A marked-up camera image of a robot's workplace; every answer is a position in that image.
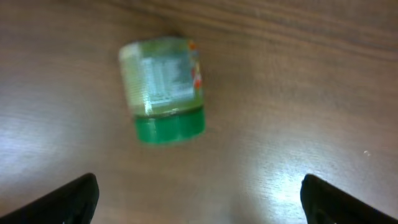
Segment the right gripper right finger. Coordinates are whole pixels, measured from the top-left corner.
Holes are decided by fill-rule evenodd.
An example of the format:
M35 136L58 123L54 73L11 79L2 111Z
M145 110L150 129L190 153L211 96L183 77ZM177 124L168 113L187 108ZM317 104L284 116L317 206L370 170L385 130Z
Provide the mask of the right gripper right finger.
M304 177L300 200L308 224L397 224L397 219L313 174Z

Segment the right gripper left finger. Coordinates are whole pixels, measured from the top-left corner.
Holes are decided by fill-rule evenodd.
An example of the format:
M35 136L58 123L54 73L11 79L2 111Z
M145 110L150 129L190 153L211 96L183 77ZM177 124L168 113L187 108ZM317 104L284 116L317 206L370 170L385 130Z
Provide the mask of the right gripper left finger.
M87 173L1 217L1 224L90 224L100 191Z

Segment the green lid jar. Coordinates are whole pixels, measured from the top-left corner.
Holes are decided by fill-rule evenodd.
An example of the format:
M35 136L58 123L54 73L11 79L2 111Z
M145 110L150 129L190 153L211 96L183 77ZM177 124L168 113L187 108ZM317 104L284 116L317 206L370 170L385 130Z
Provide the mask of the green lid jar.
M127 44L119 50L119 64L140 141L168 144L204 132L203 79L192 39L165 36Z

